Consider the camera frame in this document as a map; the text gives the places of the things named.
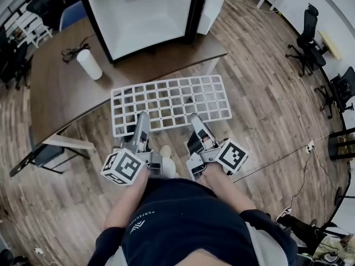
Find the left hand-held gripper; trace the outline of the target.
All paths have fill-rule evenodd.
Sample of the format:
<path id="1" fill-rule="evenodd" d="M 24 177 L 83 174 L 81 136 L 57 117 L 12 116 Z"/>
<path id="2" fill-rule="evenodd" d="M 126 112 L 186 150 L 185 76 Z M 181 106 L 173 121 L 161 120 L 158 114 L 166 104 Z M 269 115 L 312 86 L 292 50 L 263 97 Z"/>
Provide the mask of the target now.
<path id="1" fill-rule="evenodd" d="M 117 151 L 106 158 L 100 174 L 117 185 L 132 185 L 143 167 L 154 177 L 163 175 L 162 156 L 149 148 L 149 114 L 142 111 L 138 116 L 135 133 L 128 142 L 123 141 Z"/>

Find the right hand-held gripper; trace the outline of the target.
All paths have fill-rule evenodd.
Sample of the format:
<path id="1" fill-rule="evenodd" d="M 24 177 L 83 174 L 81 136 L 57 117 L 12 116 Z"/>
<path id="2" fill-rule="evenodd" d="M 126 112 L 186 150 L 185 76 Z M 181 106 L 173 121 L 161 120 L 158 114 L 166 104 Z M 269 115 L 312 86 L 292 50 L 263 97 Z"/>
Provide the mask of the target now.
<path id="1" fill-rule="evenodd" d="M 197 113 L 189 116 L 189 122 L 194 133 L 187 142 L 190 157 L 186 166 L 193 180 L 200 177 L 208 163 L 220 164 L 228 176 L 241 168 L 249 155 L 244 148 L 230 139 L 217 141 Z"/>

